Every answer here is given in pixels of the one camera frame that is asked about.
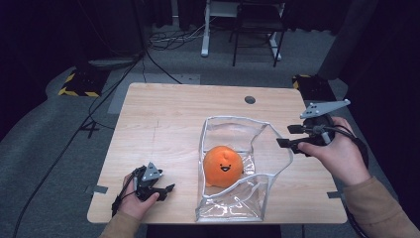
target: clear plastic bag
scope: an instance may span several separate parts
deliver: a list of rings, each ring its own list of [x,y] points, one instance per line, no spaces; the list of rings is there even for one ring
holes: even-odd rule
[[[293,161],[280,148],[281,135],[268,122],[246,117],[214,116],[205,120],[199,146],[197,222],[263,221],[269,190]],[[227,188],[206,187],[203,160],[216,146],[235,150],[244,163],[242,177]]]

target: orange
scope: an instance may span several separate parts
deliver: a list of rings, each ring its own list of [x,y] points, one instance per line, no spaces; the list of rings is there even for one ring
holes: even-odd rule
[[[203,161],[206,186],[229,187],[241,178],[244,164],[241,156],[227,146],[217,146],[207,152]]]

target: hand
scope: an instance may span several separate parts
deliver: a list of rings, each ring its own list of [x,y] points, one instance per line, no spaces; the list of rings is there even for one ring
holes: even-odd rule
[[[333,117],[335,125],[341,125],[352,131],[349,122],[340,117]],[[334,140],[325,147],[301,142],[298,149],[316,157],[322,165],[345,185],[355,185],[371,178],[364,164],[358,146],[352,140],[336,133]]]
[[[126,184],[127,180],[130,178],[130,175],[127,175],[124,178],[124,184]],[[146,212],[155,204],[158,200],[158,192],[154,193],[149,197],[146,201],[140,201],[136,195],[133,193],[134,191],[134,184],[133,180],[130,181],[129,185],[127,186],[126,191],[123,194],[123,197],[126,196],[120,204],[120,208],[118,210],[129,214],[139,220],[143,219],[143,216]]]

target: sleeve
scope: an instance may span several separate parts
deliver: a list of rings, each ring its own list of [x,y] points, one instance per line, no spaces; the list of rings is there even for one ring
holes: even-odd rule
[[[344,188],[350,212],[368,237],[420,237],[399,203],[376,178]]]
[[[133,238],[141,221],[124,212],[118,211],[106,225],[99,238]]]

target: wooden table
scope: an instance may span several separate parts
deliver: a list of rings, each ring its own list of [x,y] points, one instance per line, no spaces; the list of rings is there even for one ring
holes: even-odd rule
[[[256,102],[248,104],[246,96]],[[204,120],[209,116],[234,115],[270,122],[285,138],[286,127],[301,124],[305,110],[299,91],[285,88],[234,87],[133,83],[106,156],[87,218],[106,223],[111,204],[120,192],[123,177],[153,162],[163,170],[156,187],[175,183],[168,198],[146,215],[149,224],[195,224],[198,200],[198,146]],[[344,223],[347,216],[332,177],[314,158],[296,155],[271,188],[265,224]]]

